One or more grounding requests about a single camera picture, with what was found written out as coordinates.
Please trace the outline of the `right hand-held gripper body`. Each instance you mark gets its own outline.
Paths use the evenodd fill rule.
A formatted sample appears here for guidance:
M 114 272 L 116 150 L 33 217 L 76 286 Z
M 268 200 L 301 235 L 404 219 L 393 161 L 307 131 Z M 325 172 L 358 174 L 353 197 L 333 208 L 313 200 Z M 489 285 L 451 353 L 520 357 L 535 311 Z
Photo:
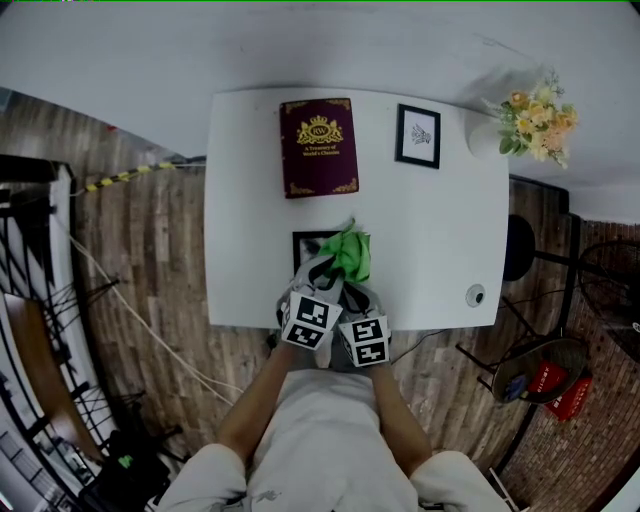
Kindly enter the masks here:
M 391 334 L 386 315 L 377 314 L 338 325 L 343 347 L 356 368 L 390 360 Z

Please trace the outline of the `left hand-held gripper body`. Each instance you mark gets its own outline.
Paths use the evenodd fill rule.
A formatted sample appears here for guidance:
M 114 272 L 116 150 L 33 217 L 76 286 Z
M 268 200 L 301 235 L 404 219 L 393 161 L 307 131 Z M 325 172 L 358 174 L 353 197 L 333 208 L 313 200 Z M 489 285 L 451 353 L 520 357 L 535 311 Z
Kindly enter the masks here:
M 331 338 L 343 308 L 339 305 L 343 286 L 330 289 L 303 285 L 289 287 L 278 302 L 280 339 L 316 351 Z

